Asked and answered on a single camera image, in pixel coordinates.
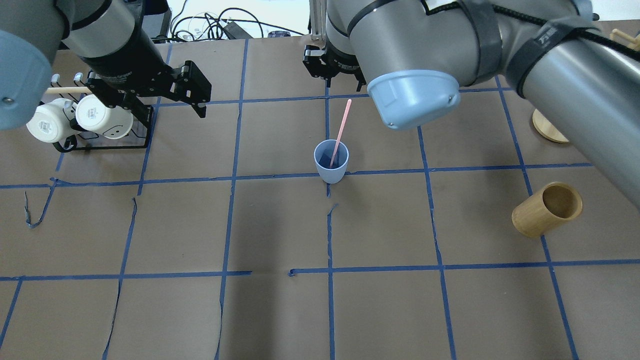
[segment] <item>wooden cup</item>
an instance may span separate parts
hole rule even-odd
[[[513,225],[524,236],[537,238],[582,213],[582,197],[565,183],[549,183],[511,213]]]

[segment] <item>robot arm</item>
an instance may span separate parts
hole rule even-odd
[[[3,0],[0,10],[0,130],[31,119],[61,40],[92,68],[87,85],[105,106],[144,120],[138,97],[163,96],[205,116],[211,83],[192,61],[165,64],[122,0]]]
[[[455,109],[459,85],[504,74],[640,209],[640,54],[576,37],[598,40],[592,16],[589,0],[327,0],[324,49],[307,46],[303,62],[328,84],[339,72],[368,82],[398,130]]]

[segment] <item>black cable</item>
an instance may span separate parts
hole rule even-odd
[[[194,40],[196,40],[196,36],[195,36],[192,32],[187,31],[187,30],[180,30],[180,31],[176,32],[176,33],[174,34],[174,37],[179,38],[179,36],[178,36],[178,34],[179,34],[179,33],[187,33],[187,34],[189,34],[189,36],[191,36],[191,40],[187,40],[187,41],[194,41]]]
[[[205,20],[206,18],[207,18],[206,16],[192,16],[192,17],[184,17],[184,18],[182,18],[182,19],[178,20],[178,22],[176,22],[176,23],[175,23],[174,28],[177,28],[177,27],[178,27],[178,25],[180,25],[180,23],[181,23],[182,21],[185,21],[185,20],[189,20],[189,19],[202,19],[202,20]],[[218,22],[218,20],[217,20],[217,19],[215,19],[215,18],[213,18],[213,17],[209,18],[209,20],[213,20],[213,21],[214,21],[211,25],[212,25],[212,28],[216,28],[216,36],[215,36],[215,37],[212,37],[212,38],[211,38],[211,40],[221,40],[221,37],[222,37],[223,33],[218,33],[218,30],[222,30],[222,29],[223,29],[222,25]],[[252,23],[256,23],[256,21],[255,21],[255,20],[243,20],[243,19],[227,19],[226,21],[252,22]],[[273,25],[273,24],[268,24],[268,23],[266,23],[266,22],[262,22],[262,21],[260,21],[259,23],[260,23],[260,24],[262,24],[262,25],[264,25],[264,26],[269,26],[269,27],[271,27],[271,28],[276,28],[276,29],[281,29],[281,30],[289,31],[289,32],[294,33],[294,34],[297,34],[297,35],[304,35],[303,33],[300,33],[299,31],[295,31],[295,30],[292,30],[292,29],[287,29],[287,28],[284,28],[284,27],[282,27],[282,26]]]
[[[460,4],[459,3],[451,3],[451,4],[447,4],[447,5],[443,5],[443,6],[439,6],[431,11],[428,11],[427,15],[434,15],[436,13],[439,12],[444,12],[447,10],[453,10],[453,9],[458,9],[460,8]],[[544,24],[547,23],[547,20],[545,19],[541,19],[539,17],[535,17],[535,16],[531,16],[531,15],[527,15],[525,13],[521,13],[521,12],[517,12],[515,10],[512,9],[507,9],[504,8],[502,6],[499,5],[493,5],[493,10],[496,13],[508,16],[508,17],[512,17],[516,20],[521,20],[524,22],[528,22],[529,24],[534,24],[534,25],[538,25],[538,26],[544,26]],[[603,36],[594,34],[586,29],[576,29],[575,30],[575,35],[577,35],[578,37],[581,37],[585,40],[589,40],[592,41],[596,44],[600,44],[602,46],[608,47],[609,49],[615,50],[621,54],[624,54],[626,56],[628,56],[629,58],[632,58],[634,60],[640,61],[640,51],[636,51],[633,49],[630,49],[622,44],[619,44],[611,39],[605,38]]]
[[[420,0],[420,2],[422,3],[422,7],[424,8],[424,13],[429,15],[429,5],[427,5],[427,1],[426,0]]]
[[[241,19],[228,19],[228,20],[229,20],[229,21],[241,21],[241,22],[255,22],[255,20],[241,20]],[[265,26],[269,26],[269,27],[271,27],[271,28],[281,29],[281,30],[284,30],[284,31],[288,31],[288,32],[290,32],[290,33],[297,34],[297,35],[306,35],[306,34],[300,33],[300,32],[295,31],[295,30],[291,30],[291,29],[283,28],[283,27],[281,27],[281,26],[272,25],[272,24],[267,24],[266,22],[262,22],[262,21],[260,21],[259,23],[260,23],[260,24],[262,24],[262,25],[265,25]]]
[[[160,44],[157,41],[176,41],[176,42],[188,42],[187,40],[184,40],[183,38],[168,38],[168,37],[155,37],[153,39],[151,39],[151,41],[153,41],[154,44]]]
[[[175,21],[175,19],[178,19],[180,15],[182,15],[182,13],[184,12],[184,8],[187,6],[187,1],[189,0],[184,0],[184,3],[182,3],[182,9],[178,13],[178,15],[174,16],[173,19],[171,19],[171,22],[169,23],[169,28],[172,29],[171,31],[172,34],[175,31],[175,28],[173,28],[173,22]]]
[[[220,16],[218,16],[218,22],[220,22],[220,20],[222,19],[222,15],[224,15],[225,12],[231,11],[231,10],[239,10],[241,12],[245,12],[247,14],[249,14],[251,17],[253,17],[256,21],[256,23],[258,24],[258,26],[260,26],[260,37],[264,38],[264,30],[262,28],[262,23],[260,22],[260,20],[258,20],[257,17],[255,17],[254,14],[246,11],[245,9],[241,9],[241,8],[226,8],[224,10],[222,10],[222,12],[220,13]]]
[[[204,19],[207,21],[208,26],[202,30],[202,33],[198,35],[198,39],[202,38],[202,35],[207,34],[207,38],[213,38],[213,26],[211,20],[216,21],[216,19],[209,15],[209,13],[204,13]]]

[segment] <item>light blue end cap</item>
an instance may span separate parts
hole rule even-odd
[[[434,70],[402,70],[373,79],[367,86],[386,126],[407,130],[435,120],[460,103],[458,81]]]
[[[29,42],[0,30],[0,130],[23,126],[51,81],[49,60]]]

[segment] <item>grid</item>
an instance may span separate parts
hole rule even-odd
[[[131,214],[131,223],[129,226],[129,232],[127,235],[127,240],[125,244],[124,254],[122,256],[122,265],[120,268],[119,274],[87,274],[87,275],[30,275],[30,276],[20,276],[20,277],[0,277],[0,281],[4,282],[15,282],[15,293],[13,294],[12,302],[6,315],[6,320],[4,321],[2,333],[0,334],[0,347],[2,347],[4,338],[6,336],[7,330],[10,325],[11,317],[13,314],[13,310],[15,309],[16,303],[19,301],[20,297],[20,289],[24,282],[26,281],[59,281],[59,280],[87,280],[87,279],[117,279],[118,280],[118,297],[120,294],[120,288],[122,287],[122,282],[124,279],[153,279],[153,278],[179,278],[179,277],[220,277],[221,278],[221,288],[220,288],[220,308],[221,314],[224,313],[224,305],[225,305],[225,289],[227,284],[227,278],[230,276],[249,276],[251,275],[251,271],[228,271],[228,256],[229,256],[229,248],[230,248],[230,239],[231,239],[231,230],[232,230],[232,217],[234,210],[234,197],[236,190],[237,181],[245,181],[252,179],[280,179],[280,178],[291,178],[291,177],[317,177],[316,173],[302,173],[302,174],[276,174],[276,175],[258,175],[258,176],[238,176],[237,175],[237,166],[238,166],[238,152],[240,145],[240,132],[241,132],[241,123],[242,123],[242,115],[243,115],[243,104],[250,102],[277,102],[277,101],[307,101],[307,100],[316,100],[316,99],[324,99],[325,105],[325,135],[326,138],[329,137],[330,134],[330,99],[343,99],[343,98],[354,98],[354,97],[368,97],[367,94],[352,94],[352,95],[330,95],[329,89],[325,88],[324,96],[317,97],[280,97],[280,98],[270,98],[270,99],[244,99],[244,82],[246,75],[246,64],[247,64],[247,53],[249,49],[250,42],[245,40],[244,42],[244,55],[243,55],[243,68],[241,75],[241,87],[238,100],[231,101],[211,101],[208,104],[237,104],[239,108],[239,116],[237,119],[236,126],[236,139],[235,139],[235,149],[234,149],[234,162],[233,162],[233,171],[231,176],[226,177],[198,177],[198,178],[178,178],[178,179],[146,179],[145,172],[147,169],[149,153],[152,146],[153,134],[155,129],[155,120],[157,119],[157,114],[164,107],[170,106],[185,106],[184,104],[162,104],[160,99],[157,100],[153,107],[155,108],[154,113],[154,125],[150,129],[150,141],[149,146],[145,152],[145,157],[141,169],[140,180],[139,181],[122,181],[122,182],[111,182],[111,183],[69,183],[62,181],[60,179],[56,179],[54,177],[51,178],[51,184],[11,184],[11,185],[0,185],[1,189],[29,189],[29,188],[48,188],[49,196],[44,206],[44,210],[42,212],[42,216],[40,217],[38,223],[41,222],[47,213],[47,208],[49,207],[49,203],[51,201],[51,197],[57,188],[65,188],[65,187],[83,187],[83,186],[127,186],[134,185],[138,186],[138,196],[143,193],[144,185],[146,184],[156,184],[156,183],[186,183],[186,182],[205,182],[205,181],[230,181],[231,182],[231,192],[229,197],[229,206],[228,206],[228,216],[227,216],[227,228],[225,233],[225,250],[224,250],[224,258],[223,258],[223,270],[220,272],[185,272],[185,273],[160,273],[160,274],[125,274],[125,268],[127,265],[127,257],[129,254],[129,248],[131,245],[131,238],[133,234],[133,230],[135,227],[136,221],[136,212],[137,205],[135,198],[133,198],[132,202],[132,214]],[[169,45],[168,55],[166,62],[169,62],[172,53],[172,45]],[[518,144],[518,138],[516,136],[515,129],[513,127],[513,123],[511,121],[511,116],[509,114],[509,108],[507,106],[507,102],[504,97],[504,92],[511,91],[510,88],[502,87],[500,83],[500,79],[498,77],[495,78],[497,87],[496,88],[483,88],[483,89],[464,89],[461,92],[497,92],[500,95],[500,99],[502,102],[502,107],[504,108],[504,114],[507,119],[507,123],[509,126],[509,130],[511,133],[511,137],[513,139],[513,145],[515,147],[518,162],[519,164],[515,165],[501,165],[501,166],[486,166],[486,167],[440,167],[440,168],[432,168],[428,164],[428,155],[425,151],[424,140],[422,131],[419,128],[418,131],[418,139],[416,141],[419,142],[420,145],[420,154],[422,156],[422,168],[407,168],[401,170],[363,170],[357,172],[347,172],[347,176],[367,176],[367,175],[375,175],[375,174],[410,174],[410,173],[422,173],[425,178],[426,185],[426,195],[428,196],[429,203],[429,211],[428,216],[431,221],[433,237],[434,237],[434,247],[437,258],[437,265],[415,265],[415,266],[352,266],[352,267],[334,267],[333,266],[333,249],[332,249],[332,214],[333,210],[339,206],[338,204],[334,205],[333,208],[329,211],[326,216],[326,225],[327,225],[327,254],[328,254],[328,262],[326,268],[293,268],[289,271],[289,276],[296,276],[304,274],[327,274],[328,277],[328,319],[329,319],[329,340],[330,340],[330,357],[331,359],[335,359],[335,319],[334,319],[334,303],[333,303],[333,275],[336,273],[345,273],[345,272],[406,272],[406,271],[437,271],[440,275],[440,286],[442,291],[442,303],[444,307],[444,316],[445,323],[447,326],[447,337],[449,340],[449,349],[451,352],[451,359],[456,359],[456,345],[455,345],[455,329],[453,329],[451,323],[451,314],[449,310],[449,298],[447,294],[447,282],[446,282],[446,270],[463,270],[463,269],[491,269],[491,268],[548,268],[549,275],[554,287],[555,296],[557,300],[557,306],[559,308],[562,323],[564,325],[564,331],[566,333],[566,340],[569,344],[569,348],[572,353],[573,359],[579,358],[579,349],[576,349],[576,346],[573,341],[571,327],[569,321],[566,316],[566,311],[564,309],[563,298],[561,295],[561,289],[559,288],[556,275],[555,268],[560,266],[584,266],[584,265],[623,265],[623,264],[640,264],[640,259],[603,259],[603,260],[586,260],[586,261],[553,261],[550,251],[547,246],[547,241],[544,236],[540,238],[541,246],[544,250],[546,261],[540,262],[529,262],[529,263],[473,263],[473,264],[453,264],[448,265],[443,262],[442,255],[440,253],[440,249],[438,246],[438,235],[436,230],[436,222],[434,218],[434,213],[437,211],[434,201],[433,201],[433,192],[431,189],[431,174],[434,172],[456,172],[456,171],[491,171],[491,170],[521,170],[523,175],[523,180],[527,188],[527,192],[529,195],[533,194],[533,190],[531,187],[531,183],[529,181],[529,175],[527,171],[529,169],[534,168],[563,168],[563,167],[591,167],[592,165],[589,163],[574,163],[574,164],[563,164],[563,163],[552,163],[552,164],[544,164],[544,165],[527,165],[522,156],[522,152],[520,150],[520,146]],[[60,170],[60,167],[64,161],[64,154],[60,154],[60,158],[58,160],[58,164],[56,166],[56,171]],[[326,185],[327,197],[331,194],[331,186]],[[109,344],[105,348],[102,358],[106,359],[108,355]],[[215,359],[218,360],[220,357],[220,344],[218,344],[218,351],[216,352]]]

